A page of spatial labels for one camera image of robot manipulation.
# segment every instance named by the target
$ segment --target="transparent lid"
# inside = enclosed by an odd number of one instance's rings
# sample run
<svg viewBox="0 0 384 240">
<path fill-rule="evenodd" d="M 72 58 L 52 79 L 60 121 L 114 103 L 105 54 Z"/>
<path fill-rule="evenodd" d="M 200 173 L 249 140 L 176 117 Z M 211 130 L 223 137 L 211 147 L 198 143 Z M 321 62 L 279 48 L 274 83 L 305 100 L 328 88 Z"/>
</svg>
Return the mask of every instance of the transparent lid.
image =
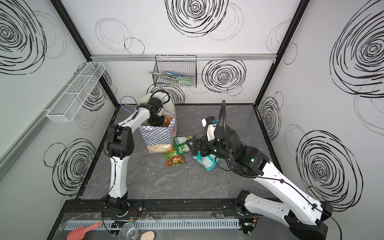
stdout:
<svg viewBox="0 0 384 240">
<path fill-rule="evenodd" d="M 139 230 L 133 224 L 125 224 L 120 232 L 118 240 L 136 240 L 139 237 Z"/>
</svg>

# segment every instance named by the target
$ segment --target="orange scoop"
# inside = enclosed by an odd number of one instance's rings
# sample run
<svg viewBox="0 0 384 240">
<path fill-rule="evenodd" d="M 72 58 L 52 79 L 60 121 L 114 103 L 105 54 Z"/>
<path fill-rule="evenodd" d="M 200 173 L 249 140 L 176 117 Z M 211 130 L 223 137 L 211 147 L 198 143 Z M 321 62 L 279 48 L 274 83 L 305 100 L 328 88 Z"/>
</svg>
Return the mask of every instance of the orange scoop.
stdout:
<svg viewBox="0 0 384 240">
<path fill-rule="evenodd" d="M 101 226 L 101 222 L 95 223 L 87 228 L 84 228 L 83 226 L 71 231 L 68 236 L 67 240 L 82 240 L 85 238 L 85 233 L 89 232 L 95 228 L 98 228 Z"/>
</svg>

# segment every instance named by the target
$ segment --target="blue and white checkered bag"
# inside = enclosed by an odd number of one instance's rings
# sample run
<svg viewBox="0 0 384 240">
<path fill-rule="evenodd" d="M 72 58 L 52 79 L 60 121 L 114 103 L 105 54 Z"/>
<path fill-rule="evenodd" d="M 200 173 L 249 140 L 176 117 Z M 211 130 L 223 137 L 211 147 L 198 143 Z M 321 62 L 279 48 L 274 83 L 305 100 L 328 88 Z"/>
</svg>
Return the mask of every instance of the blue and white checkered bag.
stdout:
<svg viewBox="0 0 384 240">
<path fill-rule="evenodd" d="M 167 152 L 176 136 L 176 119 L 168 127 L 139 126 L 139 129 L 149 152 Z"/>
</svg>

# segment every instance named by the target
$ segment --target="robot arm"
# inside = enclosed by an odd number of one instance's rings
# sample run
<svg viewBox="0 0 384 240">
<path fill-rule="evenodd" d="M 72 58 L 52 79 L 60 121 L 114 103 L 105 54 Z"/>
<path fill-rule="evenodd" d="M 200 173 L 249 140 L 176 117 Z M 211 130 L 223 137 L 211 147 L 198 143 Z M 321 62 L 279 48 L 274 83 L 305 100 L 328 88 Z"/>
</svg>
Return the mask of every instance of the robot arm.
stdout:
<svg viewBox="0 0 384 240">
<path fill-rule="evenodd" d="M 127 165 L 134 150 L 133 132 L 145 121 L 152 126 L 164 124 L 162 101 L 151 97 L 148 104 L 142 104 L 127 119 L 111 124 L 107 132 L 107 151 L 111 159 L 111 184 L 106 203 L 117 215 L 125 215 L 127 203 Z"/>
<path fill-rule="evenodd" d="M 221 116 L 223 125 L 219 126 Z M 223 101 L 219 119 L 208 117 L 202 120 L 204 137 L 193 140 L 190 146 L 192 154 L 202 157 L 213 154 L 223 160 L 227 158 L 227 166 L 232 172 L 253 178 L 281 200 L 271 201 L 242 190 L 235 201 L 238 212 L 272 218 L 289 227 L 300 239 L 325 239 L 328 227 L 323 221 L 332 215 L 333 206 L 303 192 L 257 148 L 243 145 L 236 131 L 226 126 L 225 118 Z"/>
</svg>

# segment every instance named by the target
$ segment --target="wire basket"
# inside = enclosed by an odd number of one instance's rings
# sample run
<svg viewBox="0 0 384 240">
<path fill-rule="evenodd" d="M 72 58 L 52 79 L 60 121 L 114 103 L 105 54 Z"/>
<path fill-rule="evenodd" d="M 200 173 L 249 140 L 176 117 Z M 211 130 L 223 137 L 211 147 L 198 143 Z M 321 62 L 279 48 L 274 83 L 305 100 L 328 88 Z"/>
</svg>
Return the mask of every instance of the wire basket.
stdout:
<svg viewBox="0 0 384 240">
<path fill-rule="evenodd" d="M 156 55 L 152 78 L 155 86 L 167 83 L 177 87 L 195 88 L 196 55 Z"/>
<path fill-rule="evenodd" d="M 46 116 L 52 122 L 71 122 L 104 72 L 102 62 L 88 62 Z"/>
</svg>

